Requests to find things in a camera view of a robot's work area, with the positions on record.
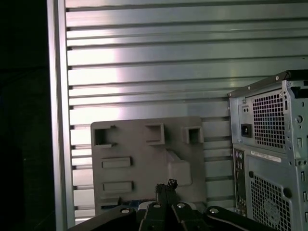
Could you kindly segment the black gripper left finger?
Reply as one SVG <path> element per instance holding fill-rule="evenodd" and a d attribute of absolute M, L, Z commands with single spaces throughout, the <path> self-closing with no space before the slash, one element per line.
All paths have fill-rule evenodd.
<path fill-rule="evenodd" d="M 156 200 L 146 210 L 120 205 L 69 228 L 70 231 L 163 231 L 167 212 L 166 186 L 155 188 Z"/>

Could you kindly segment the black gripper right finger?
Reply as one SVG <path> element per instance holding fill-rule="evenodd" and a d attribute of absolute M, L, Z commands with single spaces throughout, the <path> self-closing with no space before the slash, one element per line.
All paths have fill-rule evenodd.
<path fill-rule="evenodd" d="M 167 197 L 173 203 L 171 208 L 183 231 L 273 231 L 274 228 L 258 223 L 219 206 L 210 206 L 203 213 L 193 210 L 190 205 L 179 202 L 175 189 L 178 183 L 169 179 Z"/>

